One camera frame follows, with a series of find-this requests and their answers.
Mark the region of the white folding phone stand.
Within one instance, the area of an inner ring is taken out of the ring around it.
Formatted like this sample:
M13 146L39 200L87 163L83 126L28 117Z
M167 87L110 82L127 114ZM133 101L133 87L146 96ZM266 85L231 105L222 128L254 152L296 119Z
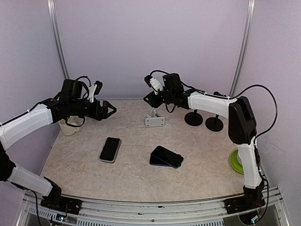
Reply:
M144 125L147 128L163 127L165 125L165 117L158 114L155 108L152 108L151 112L145 117Z

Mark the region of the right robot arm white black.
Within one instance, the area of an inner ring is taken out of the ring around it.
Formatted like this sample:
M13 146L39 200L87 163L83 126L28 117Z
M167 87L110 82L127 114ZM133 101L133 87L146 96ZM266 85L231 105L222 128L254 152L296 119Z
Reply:
M175 107L190 109L184 120L191 126L199 126L203 122L198 110L215 114L228 119L228 136L237 145L238 155L244 171L244 195L240 204L245 209L252 208L260 199L264 182L259 174L260 158L256 148L256 120L248 99L229 97L219 92L208 94L185 85L179 74L165 73L161 84L151 74L144 78L152 92L144 97L144 101L153 108L162 104L173 104Z

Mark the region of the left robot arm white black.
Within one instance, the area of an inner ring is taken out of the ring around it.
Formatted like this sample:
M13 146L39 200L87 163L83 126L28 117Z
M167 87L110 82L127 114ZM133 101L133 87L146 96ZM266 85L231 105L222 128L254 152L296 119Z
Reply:
M66 199L57 191L52 191L54 185L47 179L41 178L12 162L6 151L17 141L40 128L55 124L60 120L67 121L72 116L83 120L91 118L97 121L109 118L117 109L110 102L100 102L95 98L102 86L100 81L87 86L80 79L65 79L61 91L54 98L40 101L23 114L1 123L1 181L8 181L47 196L49 204L57 210L62 209L66 205Z

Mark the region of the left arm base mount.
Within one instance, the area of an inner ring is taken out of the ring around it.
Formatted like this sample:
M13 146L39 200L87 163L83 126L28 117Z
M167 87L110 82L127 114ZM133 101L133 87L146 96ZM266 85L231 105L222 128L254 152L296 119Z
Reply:
M61 196L59 198L44 197L41 206L67 214L79 215L82 201L79 199Z

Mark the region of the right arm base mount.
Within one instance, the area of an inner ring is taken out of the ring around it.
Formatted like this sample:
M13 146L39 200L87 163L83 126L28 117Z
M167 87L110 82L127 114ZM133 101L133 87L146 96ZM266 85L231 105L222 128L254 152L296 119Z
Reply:
M265 205L265 200L259 198L253 204L246 204L246 198L244 196L226 199L224 201L227 214L239 213L247 210L256 209Z

